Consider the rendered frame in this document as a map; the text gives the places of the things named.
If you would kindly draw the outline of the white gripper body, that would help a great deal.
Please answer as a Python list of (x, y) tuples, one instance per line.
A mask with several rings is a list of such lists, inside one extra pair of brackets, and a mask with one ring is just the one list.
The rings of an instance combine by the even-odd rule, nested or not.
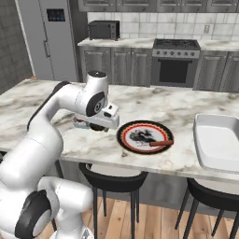
[(88, 123), (97, 124), (100, 126), (104, 126), (105, 128), (114, 129), (114, 130), (116, 130), (120, 125), (119, 114), (116, 114), (115, 116), (111, 118), (105, 117), (104, 115), (95, 115), (93, 117), (86, 117), (80, 114), (76, 114), (76, 117), (79, 120), (84, 120)]

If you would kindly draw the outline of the large round patterned plate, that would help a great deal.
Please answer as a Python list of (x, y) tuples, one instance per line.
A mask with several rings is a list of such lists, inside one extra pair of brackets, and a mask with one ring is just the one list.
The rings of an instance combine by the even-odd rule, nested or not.
[(153, 142), (173, 141), (172, 132), (161, 123), (152, 120), (135, 120), (123, 124), (117, 131), (117, 141), (126, 150), (141, 155), (153, 155), (166, 151), (170, 145), (152, 146)]

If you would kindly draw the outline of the white rectangular tupperware container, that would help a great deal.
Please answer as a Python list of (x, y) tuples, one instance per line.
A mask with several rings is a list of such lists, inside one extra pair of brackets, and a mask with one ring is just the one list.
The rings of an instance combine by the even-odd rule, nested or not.
[(239, 174), (239, 118), (196, 114), (193, 139), (199, 164), (204, 169)]

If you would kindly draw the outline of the red and teal small object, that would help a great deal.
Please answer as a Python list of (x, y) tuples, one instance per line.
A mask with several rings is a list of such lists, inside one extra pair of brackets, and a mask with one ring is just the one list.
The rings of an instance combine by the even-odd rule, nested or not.
[(77, 117), (74, 117), (72, 119), (73, 124), (76, 128), (81, 128), (81, 129), (89, 129), (90, 124), (82, 119), (78, 119)]

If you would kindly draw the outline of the black round stool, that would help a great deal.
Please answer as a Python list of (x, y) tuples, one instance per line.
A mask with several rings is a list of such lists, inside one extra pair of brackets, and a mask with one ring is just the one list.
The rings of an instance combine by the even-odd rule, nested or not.
[(214, 229), (211, 233), (212, 236), (215, 235), (224, 212), (235, 212), (236, 216), (229, 238), (234, 239), (239, 228), (239, 193), (228, 193), (222, 188), (221, 184), (212, 185), (206, 180), (199, 180), (188, 177), (187, 183), (188, 186), (186, 188), (186, 192), (175, 225), (175, 229), (177, 229), (182, 218), (183, 212), (185, 210), (186, 203), (189, 199), (189, 196), (191, 195), (193, 197), (193, 202), (190, 209), (187, 226), (184, 231), (183, 239), (188, 239), (188, 236), (190, 234), (190, 228), (199, 204), (204, 204), (219, 210)]
[(94, 164), (80, 162), (79, 170), (92, 186), (94, 239), (97, 239), (97, 191), (103, 192), (104, 216), (106, 216), (106, 193), (120, 192), (131, 194), (131, 239), (134, 239), (135, 223), (139, 222), (139, 190), (148, 172), (138, 172), (135, 176), (111, 176), (107, 173), (93, 172)]

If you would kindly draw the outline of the brown sausage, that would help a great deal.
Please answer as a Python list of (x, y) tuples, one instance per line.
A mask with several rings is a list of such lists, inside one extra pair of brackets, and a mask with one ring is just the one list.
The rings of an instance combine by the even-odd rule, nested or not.
[(174, 144), (174, 140), (168, 140), (168, 141), (157, 141), (157, 142), (150, 142), (150, 147), (158, 147), (158, 146), (171, 146)]

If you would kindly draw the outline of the grey base cupboards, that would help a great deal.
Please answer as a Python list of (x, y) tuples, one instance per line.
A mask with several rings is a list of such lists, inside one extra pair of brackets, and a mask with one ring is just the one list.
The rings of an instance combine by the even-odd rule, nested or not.
[(80, 46), (83, 81), (93, 70), (107, 74), (111, 85), (149, 87), (152, 49)]
[(239, 93), (239, 51), (203, 50), (193, 89)]

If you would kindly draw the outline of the black toaster oven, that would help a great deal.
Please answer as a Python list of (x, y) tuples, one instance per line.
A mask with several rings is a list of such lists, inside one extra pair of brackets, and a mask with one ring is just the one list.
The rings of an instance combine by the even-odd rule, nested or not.
[(119, 21), (91, 21), (88, 24), (89, 38), (118, 40), (120, 38)]

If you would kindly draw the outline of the grey fridge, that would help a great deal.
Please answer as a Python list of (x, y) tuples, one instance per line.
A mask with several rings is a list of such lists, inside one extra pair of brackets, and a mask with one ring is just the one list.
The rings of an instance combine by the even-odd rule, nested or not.
[(78, 81), (69, 0), (17, 0), (37, 79)]

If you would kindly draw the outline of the steel stove with oven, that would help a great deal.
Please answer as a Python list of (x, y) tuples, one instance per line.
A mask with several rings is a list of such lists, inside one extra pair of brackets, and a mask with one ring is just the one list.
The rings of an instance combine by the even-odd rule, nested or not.
[(192, 88), (200, 56), (193, 39), (156, 38), (152, 48), (152, 86)]

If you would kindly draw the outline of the grey wall cupboards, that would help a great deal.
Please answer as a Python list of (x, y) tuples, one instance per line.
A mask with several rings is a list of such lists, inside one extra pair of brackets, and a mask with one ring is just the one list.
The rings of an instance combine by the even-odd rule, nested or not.
[(239, 0), (78, 0), (86, 12), (239, 13)]

